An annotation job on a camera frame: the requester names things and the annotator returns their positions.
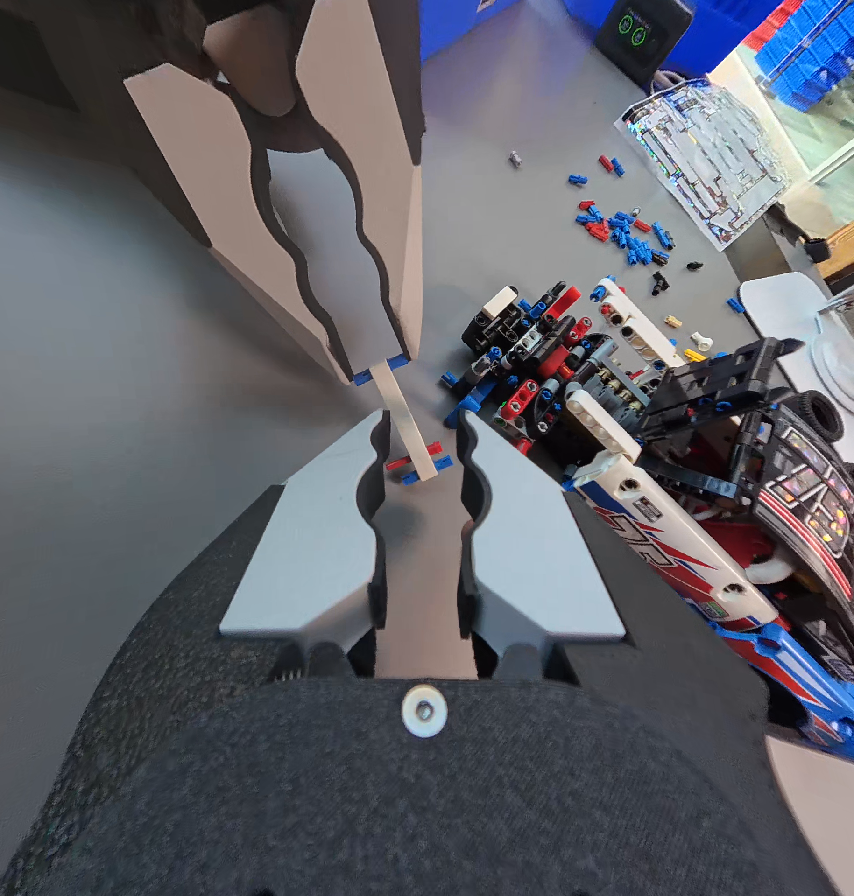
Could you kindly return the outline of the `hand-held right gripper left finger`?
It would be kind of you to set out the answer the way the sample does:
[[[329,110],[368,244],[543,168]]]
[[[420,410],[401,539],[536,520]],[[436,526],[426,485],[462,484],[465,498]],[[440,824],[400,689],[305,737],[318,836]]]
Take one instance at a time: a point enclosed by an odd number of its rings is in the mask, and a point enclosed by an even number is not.
[[[386,498],[390,441],[390,413],[377,410],[282,484],[220,635],[290,642],[302,658],[332,644],[358,676],[374,676],[388,606],[386,543],[374,517]]]

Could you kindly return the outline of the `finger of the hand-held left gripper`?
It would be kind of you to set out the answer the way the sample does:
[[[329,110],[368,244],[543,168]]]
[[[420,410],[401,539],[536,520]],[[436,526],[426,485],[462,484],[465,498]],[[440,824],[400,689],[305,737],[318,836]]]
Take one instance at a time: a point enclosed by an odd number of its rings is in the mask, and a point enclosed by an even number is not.
[[[309,284],[305,255],[278,223],[270,170],[232,99],[170,63],[124,81],[221,266],[311,358],[348,384],[336,327]]]
[[[355,230],[376,268],[382,361],[418,358],[423,317],[424,118],[417,2],[314,2],[296,78],[328,158],[353,194]]]

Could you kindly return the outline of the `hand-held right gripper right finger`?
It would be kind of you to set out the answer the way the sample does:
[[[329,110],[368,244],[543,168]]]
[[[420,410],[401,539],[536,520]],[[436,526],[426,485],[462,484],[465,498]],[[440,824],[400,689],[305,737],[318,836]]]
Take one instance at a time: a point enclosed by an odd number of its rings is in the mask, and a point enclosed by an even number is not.
[[[463,466],[460,634],[478,678],[511,651],[555,678],[572,644],[621,644],[627,628],[559,484],[476,413],[456,427]]]

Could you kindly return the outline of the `red brick pin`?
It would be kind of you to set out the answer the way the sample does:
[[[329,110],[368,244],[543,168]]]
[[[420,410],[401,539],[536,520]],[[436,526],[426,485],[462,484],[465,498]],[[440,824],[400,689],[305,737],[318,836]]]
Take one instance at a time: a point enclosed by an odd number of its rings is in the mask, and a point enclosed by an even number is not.
[[[437,441],[437,442],[432,442],[432,443],[428,444],[428,445],[426,446],[426,450],[427,450],[428,454],[429,454],[430,456],[432,456],[432,457],[433,457],[433,456],[437,456],[438,454],[441,454],[441,453],[442,453],[441,442],[438,442],[438,441]],[[413,459],[411,458],[410,455],[406,455],[406,456],[403,456],[403,457],[401,457],[401,458],[398,458],[398,459],[395,459],[395,460],[393,460],[393,461],[388,462],[388,463],[385,465],[385,470],[386,470],[387,472],[389,472],[389,471],[394,471],[394,470],[396,470],[396,469],[402,469],[402,468],[405,468],[405,467],[410,466],[410,465],[412,465],[412,464],[413,464]]]

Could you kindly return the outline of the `white brick beam with pins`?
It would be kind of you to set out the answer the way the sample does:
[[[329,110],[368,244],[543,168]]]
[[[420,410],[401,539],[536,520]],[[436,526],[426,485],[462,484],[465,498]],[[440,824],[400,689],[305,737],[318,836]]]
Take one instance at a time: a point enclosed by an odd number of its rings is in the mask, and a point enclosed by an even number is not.
[[[400,479],[406,487],[432,479],[446,469],[450,469],[454,463],[443,449],[441,454],[433,457],[426,450],[428,444],[424,441],[421,430],[395,378],[395,371],[409,362],[409,358],[404,354],[399,354],[353,375],[353,383],[356,386],[362,386],[369,382],[376,383],[391,420],[408,451],[407,455],[413,459],[413,464],[405,467],[408,472],[402,474]]]

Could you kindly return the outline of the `toy brick race car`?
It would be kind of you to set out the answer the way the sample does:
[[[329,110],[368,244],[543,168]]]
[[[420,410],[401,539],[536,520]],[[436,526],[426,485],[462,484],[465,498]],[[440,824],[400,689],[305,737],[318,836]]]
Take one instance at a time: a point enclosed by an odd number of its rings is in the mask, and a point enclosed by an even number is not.
[[[769,720],[854,761],[854,461],[826,393],[774,385],[785,337],[689,361],[601,280],[596,318],[561,281],[535,303],[505,286],[442,381],[488,402],[517,451],[539,448],[602,521],[764,679]]]

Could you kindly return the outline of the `black device with green rings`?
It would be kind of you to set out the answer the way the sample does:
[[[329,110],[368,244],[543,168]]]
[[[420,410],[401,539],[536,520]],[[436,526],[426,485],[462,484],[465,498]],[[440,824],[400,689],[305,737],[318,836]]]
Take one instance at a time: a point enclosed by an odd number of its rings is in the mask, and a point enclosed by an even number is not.
[[[691,2],[616,1],[593,45],[634,84],[647,89],[694,14]]]

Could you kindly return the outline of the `pile of blue red pins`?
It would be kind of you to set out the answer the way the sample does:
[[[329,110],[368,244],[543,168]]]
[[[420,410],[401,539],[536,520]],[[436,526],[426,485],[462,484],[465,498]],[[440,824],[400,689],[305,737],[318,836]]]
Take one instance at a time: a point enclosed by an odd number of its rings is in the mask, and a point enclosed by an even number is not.
[[[675,243],[660,222],[644,220],[623,211],[606,217],[592,201],[578,204],[576,224],[595,240],[611,243],[626,254],[629,266],[637,264],[666,266]]]

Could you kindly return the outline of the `white rounded plate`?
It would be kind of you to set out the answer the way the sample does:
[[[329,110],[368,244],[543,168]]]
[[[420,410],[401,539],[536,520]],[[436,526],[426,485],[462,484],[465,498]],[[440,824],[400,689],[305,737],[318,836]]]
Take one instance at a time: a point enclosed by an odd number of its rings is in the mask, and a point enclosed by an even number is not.
[[[854,334],[845,320],[854,287],[827,297],[810,276],[791,272],[746,281],[739,299],[761,336],[804,343],[780,362],[791,383],[826,393],[854,417]]]

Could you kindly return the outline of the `shiny sticker sheet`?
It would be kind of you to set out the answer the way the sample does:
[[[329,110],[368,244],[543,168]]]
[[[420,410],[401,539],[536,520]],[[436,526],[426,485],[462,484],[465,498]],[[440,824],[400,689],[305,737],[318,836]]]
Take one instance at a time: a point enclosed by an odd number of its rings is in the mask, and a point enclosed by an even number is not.
[[[720,252],[791,185],[759,118],[706,78],[640,99],[615,127]]]

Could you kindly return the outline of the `pale flat sheet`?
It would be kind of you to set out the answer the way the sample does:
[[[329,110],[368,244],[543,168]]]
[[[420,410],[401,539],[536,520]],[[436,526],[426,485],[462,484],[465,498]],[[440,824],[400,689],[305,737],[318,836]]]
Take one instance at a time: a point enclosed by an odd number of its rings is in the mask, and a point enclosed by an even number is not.
[[[854,763],[768,735],[769,760],[799,827],[839,894],[854,895]]]

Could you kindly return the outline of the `stack of blue crates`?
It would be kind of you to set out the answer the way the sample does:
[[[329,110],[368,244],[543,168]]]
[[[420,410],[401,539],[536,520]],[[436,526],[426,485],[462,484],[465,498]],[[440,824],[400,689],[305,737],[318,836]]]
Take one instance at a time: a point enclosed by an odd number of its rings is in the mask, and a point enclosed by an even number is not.
[[[742,44],[761,90],[807,112],[854,75],[854,1],[783,2]]]

